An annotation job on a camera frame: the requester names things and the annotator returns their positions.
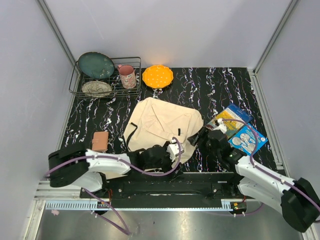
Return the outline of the cream canvas backpack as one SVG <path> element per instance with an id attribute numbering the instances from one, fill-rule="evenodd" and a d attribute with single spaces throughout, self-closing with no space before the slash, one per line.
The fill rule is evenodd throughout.
<path id="1" fill-rule="evenodd" d="M 197 134 L 204 125 L 200 112 L 160 99 L 148 97 L 134 108 L 123 136 L 129 151 L 163 146 L 177 138 L 183 146 L 181 163 L 187 162 L 195 147 L 188 137 Z"/>

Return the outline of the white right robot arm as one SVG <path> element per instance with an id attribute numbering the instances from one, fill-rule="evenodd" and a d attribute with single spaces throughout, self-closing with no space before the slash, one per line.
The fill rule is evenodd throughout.
<path id="1" fill-rule="evenodd" d="M 295 180 L 256 162 L 248 153 L 233 147 L 218 127 L 202 127 L 188 141 L 192 146 L 204 145 L 227 171 L 234 173 L 234 181 L 227 185 L 230 197 L 244 195 L 258 200 L 279 212 L 300 233 L 318 222 L 320 198 L 308 180 Z"/>

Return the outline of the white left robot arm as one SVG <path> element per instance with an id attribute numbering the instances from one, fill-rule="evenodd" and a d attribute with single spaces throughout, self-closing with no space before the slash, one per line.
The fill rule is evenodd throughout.
<path id="1" fill-rule="evenodd" d="M 182 163 L 184 148 L 175 138 L 163 146 L 110 154 L 86 148 L 77 143 L 52 152 L 45 177 L 52 188 L 74 185 L 87 189 L 95 197 L 108 193 L 107 180 L 138 172 L 151 177 L 175 175 Z"/>

